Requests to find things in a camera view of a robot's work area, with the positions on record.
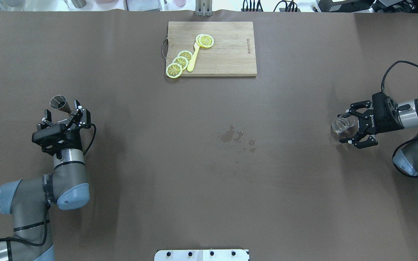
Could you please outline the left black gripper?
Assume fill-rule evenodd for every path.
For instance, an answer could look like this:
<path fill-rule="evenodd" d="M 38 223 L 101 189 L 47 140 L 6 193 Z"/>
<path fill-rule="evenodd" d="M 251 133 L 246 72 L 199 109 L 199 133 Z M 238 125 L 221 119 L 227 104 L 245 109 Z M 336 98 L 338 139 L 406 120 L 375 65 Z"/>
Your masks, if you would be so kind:
<path fill-rule="evenodd" d="M 45 109 L 44 117 L 42 118 L 41 123 L 37 125 L 37 131 L 58 131 L 58 124 L 67 125 L 67 132 L 65 134 L 66 142 L 67 144 L 74 143 L 80 129 L 89 128 L 88 124 L 91 124 L 91 113 L 90 111 L 83 111 L 80 102 L 74 100 L 74 109 L 72 109 L 69 117 L 57 123 L 53 123 L 51 111 Z"/>

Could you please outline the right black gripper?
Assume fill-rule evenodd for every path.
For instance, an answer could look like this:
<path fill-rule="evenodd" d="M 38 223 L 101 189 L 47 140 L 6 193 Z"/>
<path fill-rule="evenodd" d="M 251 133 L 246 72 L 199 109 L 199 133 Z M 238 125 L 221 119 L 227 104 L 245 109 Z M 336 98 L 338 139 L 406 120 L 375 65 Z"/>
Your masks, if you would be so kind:
<path fill-rule="evenodd" d="M 358 119 L 358 132 L 350 138 L 339 140 L 340 143 L 352 144 L 357 149 L 378 145 L 376 134 L 404 129 L 398 103 L 382 92 L 373 94 L 372 100 L 351 103 L 350 108 L 340 114 L 340 117 Z"/>

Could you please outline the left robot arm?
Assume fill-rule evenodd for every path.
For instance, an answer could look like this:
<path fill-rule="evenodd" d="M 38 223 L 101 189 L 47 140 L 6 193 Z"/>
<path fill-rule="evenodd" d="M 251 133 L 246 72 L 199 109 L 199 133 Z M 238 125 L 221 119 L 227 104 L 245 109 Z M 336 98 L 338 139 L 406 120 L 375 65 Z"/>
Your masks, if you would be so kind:
<path fill-rule="evenodd" d="M 67 119 L 53 122 L 49 110 L 32 142 L 53 158 L 53 172 L 33 179 L 0 185 L 0 213 L 13 218 L 13 235 L 0 238 L 0 261 L 53 261 L 55 259 L 49 209 L 74 210 L 90 200 L 80 132 L 95 128 L 88 109 L 74 100 L 70 108 L 62 95 L 54 96 L 53 109 L 66 112 Z"/>

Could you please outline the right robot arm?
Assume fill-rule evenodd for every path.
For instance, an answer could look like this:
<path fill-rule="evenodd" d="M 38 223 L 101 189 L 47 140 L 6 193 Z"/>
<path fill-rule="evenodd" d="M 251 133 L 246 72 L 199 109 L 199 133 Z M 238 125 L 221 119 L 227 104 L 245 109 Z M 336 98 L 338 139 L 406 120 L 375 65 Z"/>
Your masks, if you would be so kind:
<path fill-rule="evenodd" d="M 368 148 L 378 144 L 377 134 L 418 127 L 418 99 L 397 103 L 380 91 L 371 100 L 352 103 L 346 115 L 358 119 L 358 131 L 340 142 L 358 149 Z M 418 178 L 418 133 L 396 147 L 392 161 L 404 176 Z"/>

